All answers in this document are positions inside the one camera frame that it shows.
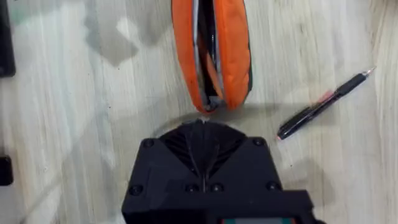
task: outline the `pen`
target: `pen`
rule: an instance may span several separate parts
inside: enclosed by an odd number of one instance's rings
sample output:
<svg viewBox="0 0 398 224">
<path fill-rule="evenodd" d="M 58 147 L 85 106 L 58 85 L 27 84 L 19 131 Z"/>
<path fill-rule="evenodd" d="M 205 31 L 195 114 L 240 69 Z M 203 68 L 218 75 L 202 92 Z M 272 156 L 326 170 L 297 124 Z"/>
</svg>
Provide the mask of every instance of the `pen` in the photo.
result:
<svg viewBox="0 0 398 224">
<path fill-rule="evenodd" d="M 315 103 L 312 106 L 306 107 L 301 112 L 294 115 L 290 118 L 286 123 L 284 123 L 278 130 L 277 137 L 280 140 L 283 140 L 294 132 L 299 130 L 302 126 L 310 122 L 313 118 L 317 117 L 323 111 L 325 111 L 329 106 L 331 106 L 334 102 L 339 100 L 342 96 L 347 95 L 353 89 L 355 89 L 359 84 L 365 81 L 370 74 L 374 71 L 375 67 L 357 74 L 348 82 L 342 84 L 337 88 L 336 91 L 324 97 L 321 101 Z"/>
</svg>

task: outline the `orange pencil case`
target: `orange pencil case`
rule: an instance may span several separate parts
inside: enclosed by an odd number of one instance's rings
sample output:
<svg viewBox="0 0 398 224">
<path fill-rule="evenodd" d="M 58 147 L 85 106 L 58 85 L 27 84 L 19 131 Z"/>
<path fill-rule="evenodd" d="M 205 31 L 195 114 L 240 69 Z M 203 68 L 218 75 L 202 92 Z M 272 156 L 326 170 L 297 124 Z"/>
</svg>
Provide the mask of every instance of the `orange pencil case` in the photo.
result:
<svg viewBox="0 0 398 224">
<path fill-rule="evenodd" d="M 178 60 L 193 104 L 233 110 L 252 88 L 244 0 L 172 0 Z"/>
</svg>

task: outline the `black object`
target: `black object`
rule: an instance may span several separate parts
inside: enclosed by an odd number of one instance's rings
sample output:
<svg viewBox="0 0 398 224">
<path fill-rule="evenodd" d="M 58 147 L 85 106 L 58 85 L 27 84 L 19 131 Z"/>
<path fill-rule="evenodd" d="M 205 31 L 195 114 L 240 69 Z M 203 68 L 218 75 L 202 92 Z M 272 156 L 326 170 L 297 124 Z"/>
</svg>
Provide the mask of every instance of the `black object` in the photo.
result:
<svg viewBox="0 0 398 224">
<path fill-rule="evenodd" d="M 122 212 L 127 224 L 270 217 L 321 223 L 307 191 L 281 186 L 263 138 L 198 120 L 142 141 Z"/>
<path fill-rule="evenodd" d="M 310 122 L 313 118 L 316 118 L 323 111 L 325 111 L 334 102 L 339 100 L 342 96 L 347 95 L 349 92 L 354 90 L 359 84 L 367 79 L 367 77 L 373 72 L 375 68 L 368 71 L 362 72 L 354 76 L 348 82 L 341 85 L 337 90 L 321 100 L 321 102 L 316 103 L 313 106 L 306 107 L 301 112 L 297 113 L 293 118 L 290 118 L 286 123 L 284 123 L 278 130 L 278 138 L 280 140 L 285 139 L 292 135 L 294 132 L 299 130 L 302 126 Z"/>
<path fill-rule="evenodd" d="M 11 185 L 13 181 L 11 158 L 0 156 L 0 186 Z"/>
<path fill-rule="evenodd" d="M 7 1 L 0 0 L 0 78 L 12 77 L 15 72 Z"/>
</svg>

